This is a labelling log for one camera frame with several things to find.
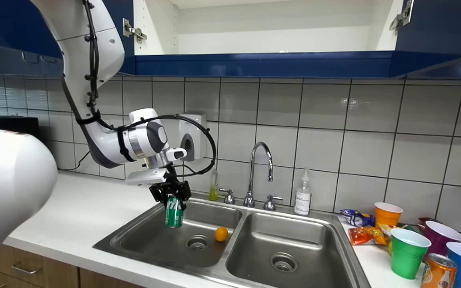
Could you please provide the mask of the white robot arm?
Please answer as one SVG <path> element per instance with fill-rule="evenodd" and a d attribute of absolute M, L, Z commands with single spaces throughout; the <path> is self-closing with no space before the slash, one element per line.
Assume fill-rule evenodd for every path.
<path fill-rule="evenodd" d="M 161 117 L 152 109 L 129 113 L 126 126 L 107 125 L 96 99 L 99 88 L 123 65 L 125 48 L 102 0 L 30 0 L 40 11 L 62 56 L 61 85 L 93 160 L 105 168 L 147 160 L 149 173 L 134 179 L 153 198 L 168 203 L 190 197 L 173 163 L 185 150 L 168 144 Z M 46 145 L 32 134 L 0 129 L 0 246 L 48 201 L 57 176 Z"/>

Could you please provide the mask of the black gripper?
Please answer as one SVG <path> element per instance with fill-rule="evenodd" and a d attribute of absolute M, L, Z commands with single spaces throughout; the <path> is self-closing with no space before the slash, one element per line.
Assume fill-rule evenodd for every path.
<path fill-rule="evenodd" d="M 174 195 L 179 200 L 181 209 L 185 211 L 190 198 L 190 187 L 187 181 L 179 181 L 176 169 L 168 166 L 163 173 L 163 182 L 155 182 L 149 187 L 152 197 L 166 208 L 168 197 Z"/>

